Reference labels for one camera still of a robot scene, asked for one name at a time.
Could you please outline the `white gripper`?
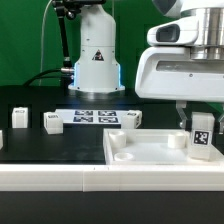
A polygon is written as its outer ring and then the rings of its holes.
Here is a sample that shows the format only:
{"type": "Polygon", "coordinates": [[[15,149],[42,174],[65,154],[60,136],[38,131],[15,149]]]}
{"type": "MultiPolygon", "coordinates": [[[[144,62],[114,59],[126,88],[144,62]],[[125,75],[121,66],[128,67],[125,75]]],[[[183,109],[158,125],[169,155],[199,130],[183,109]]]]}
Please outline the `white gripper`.
{"type": "Polygon", "coordinates": [[[186,101],[219,102],[215,130],[224,133],[224,61],[191,60],[185,47],[150,47],[140,57],[135,91],[140,98],[176,102],[179,126],[190,130],[186,101]]]}

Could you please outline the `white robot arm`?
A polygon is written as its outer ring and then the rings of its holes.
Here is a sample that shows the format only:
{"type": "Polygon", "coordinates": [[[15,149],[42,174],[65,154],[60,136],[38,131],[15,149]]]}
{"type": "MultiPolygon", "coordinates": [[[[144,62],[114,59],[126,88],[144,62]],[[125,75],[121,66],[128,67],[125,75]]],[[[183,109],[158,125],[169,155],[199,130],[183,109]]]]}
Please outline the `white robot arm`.
{"type": "MultiPolygon", "coordinates": [[[[151,28],[138,64],[141,98],[224,103],[224,0],[152,0],[172,22],[151,28]]],[[[123,88],[115,22],[100,5],[81,13],[81,52],[70,89],[87,96],[123,88]]]]}

